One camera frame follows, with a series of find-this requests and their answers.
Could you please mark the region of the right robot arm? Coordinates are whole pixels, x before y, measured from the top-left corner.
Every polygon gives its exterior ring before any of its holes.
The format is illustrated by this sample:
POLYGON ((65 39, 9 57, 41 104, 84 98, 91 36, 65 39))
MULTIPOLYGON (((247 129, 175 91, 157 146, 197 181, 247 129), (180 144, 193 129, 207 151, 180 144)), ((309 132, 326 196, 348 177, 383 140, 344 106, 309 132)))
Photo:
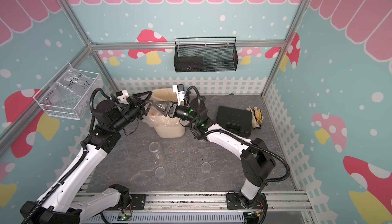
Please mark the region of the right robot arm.
POLYGON ((244 208, 251 209, 259 203, 261 191, 269 183, 281 182, 290 176, 289 164, 268 150, 263 140, 240 137, 209 118, 205 98, 195 86, 176 93, 176 101, 151 101, 150 105, 163 116, 188 121, 195 139, 215 143, 240 159, 246 180, 237 199, 244 208))

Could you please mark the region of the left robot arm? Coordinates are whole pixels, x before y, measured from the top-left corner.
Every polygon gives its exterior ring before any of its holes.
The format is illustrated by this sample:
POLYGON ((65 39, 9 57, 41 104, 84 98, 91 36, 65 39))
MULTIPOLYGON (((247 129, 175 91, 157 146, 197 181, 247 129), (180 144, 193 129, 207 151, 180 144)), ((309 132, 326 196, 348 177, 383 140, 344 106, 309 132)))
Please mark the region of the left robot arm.
POLYGON ((81 149, 60 178, 36 201, 27 201, 20 209, 24 224, 81 224, 87 219, 103 215, 108 208, 124 210, 132 205, 129 190, 119 184, 109 186, 102 193, 88 200, 73 203, 83 183, 99 163, 114 149, 121 138, 120 131, 136 119, 142 119, 150 109, 148 101, 152 91, 124 96, 120 103, 116 95, 108 96, 97 106, 96 94, 103 93, 96 88, 89 99, 91 111, 88 135, 80 142, 81 149))

